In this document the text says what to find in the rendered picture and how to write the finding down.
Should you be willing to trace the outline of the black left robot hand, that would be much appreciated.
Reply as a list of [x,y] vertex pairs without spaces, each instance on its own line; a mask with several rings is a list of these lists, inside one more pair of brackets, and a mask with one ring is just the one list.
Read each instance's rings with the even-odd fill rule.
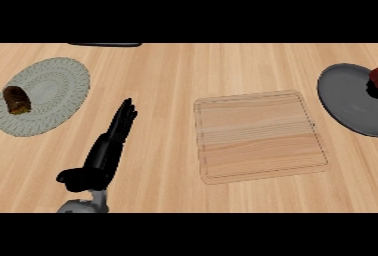
[[108,131],[99,136],[81,168],[64,170],[56,181],[66,190],[105,190],[118,168],[123,147],[133,126],[137,111],[131,99],[126,99],[112,118]]

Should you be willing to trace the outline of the wooden cutting board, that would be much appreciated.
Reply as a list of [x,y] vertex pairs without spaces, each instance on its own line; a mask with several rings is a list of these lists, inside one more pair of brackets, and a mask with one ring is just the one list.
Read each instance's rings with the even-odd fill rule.
[[208,184],[323,172],[331,159],[295,90],[195,101],[199,174]]

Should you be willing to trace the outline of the dark grey pan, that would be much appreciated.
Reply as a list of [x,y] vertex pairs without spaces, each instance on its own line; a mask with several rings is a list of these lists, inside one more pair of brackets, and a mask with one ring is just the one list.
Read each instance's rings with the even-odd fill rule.
[[356,133],[378,137],[378,99],[366,92],[369,72],[356,64],[331,65],[318,79],[318,95],[337,122]]

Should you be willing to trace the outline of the red bell pepper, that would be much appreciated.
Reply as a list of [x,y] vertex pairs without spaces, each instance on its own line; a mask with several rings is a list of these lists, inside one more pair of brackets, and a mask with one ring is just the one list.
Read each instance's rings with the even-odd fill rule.
[[378,68],[375,68],[369,72],[369,80],[368,80],[366,86],[368,86],[366,88],[368,95],[372,98],[378,99]]

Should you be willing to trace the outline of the grey round woven placemat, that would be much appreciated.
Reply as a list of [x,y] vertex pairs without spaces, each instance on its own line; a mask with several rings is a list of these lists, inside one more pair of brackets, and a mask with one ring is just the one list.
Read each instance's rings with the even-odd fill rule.
[[18,86],[31,101],[31,111],[13,115],[0,92],[0,130],[31,137],[55,129],[75,114],[90,89],[90,73],[68,57],[49,58],[28,66],[3,86]]

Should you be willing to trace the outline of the brown oblong food item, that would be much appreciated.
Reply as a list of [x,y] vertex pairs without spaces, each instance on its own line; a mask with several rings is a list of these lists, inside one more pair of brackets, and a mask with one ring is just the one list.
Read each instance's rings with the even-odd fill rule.
[[7,86],[3,90],[3,98],[10,114],[18,115],[31,111],[31,101],[21,87]]

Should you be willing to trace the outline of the black flat object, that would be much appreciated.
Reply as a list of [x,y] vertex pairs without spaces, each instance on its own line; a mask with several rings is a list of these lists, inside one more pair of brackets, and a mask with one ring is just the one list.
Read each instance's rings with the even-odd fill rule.
[[139,47],[143,43],[68,43],[74,46],[87,46],[87,47],[121,47],[121,48],[131,48]]

